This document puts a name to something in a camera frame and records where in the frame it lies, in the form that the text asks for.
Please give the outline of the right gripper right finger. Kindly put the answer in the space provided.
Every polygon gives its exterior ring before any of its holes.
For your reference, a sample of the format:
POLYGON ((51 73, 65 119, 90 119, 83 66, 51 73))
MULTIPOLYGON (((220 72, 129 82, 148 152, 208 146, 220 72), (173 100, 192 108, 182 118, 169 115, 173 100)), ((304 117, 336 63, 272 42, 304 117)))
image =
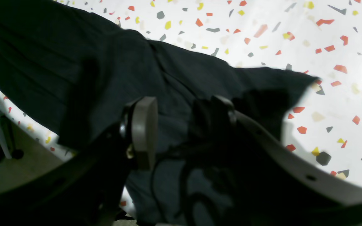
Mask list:
POLYGON ((361 187, 301 160, 222 96, 212 97, 210 120, 198 162, 233 206, 220 216, 209 198, 194 195, 194 203, 209 207, 217 225, 362 226, 361 187))

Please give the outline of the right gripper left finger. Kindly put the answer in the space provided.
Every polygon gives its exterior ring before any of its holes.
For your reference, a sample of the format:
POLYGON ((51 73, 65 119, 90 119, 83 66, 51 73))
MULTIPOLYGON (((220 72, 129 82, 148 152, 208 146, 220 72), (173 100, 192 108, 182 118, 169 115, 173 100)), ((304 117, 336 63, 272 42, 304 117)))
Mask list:
POLYGON ((0 193, 0 226, 111 226, 132 170, 152 170, 158 104, 145 96, 120 121, 49 173, 0 193))

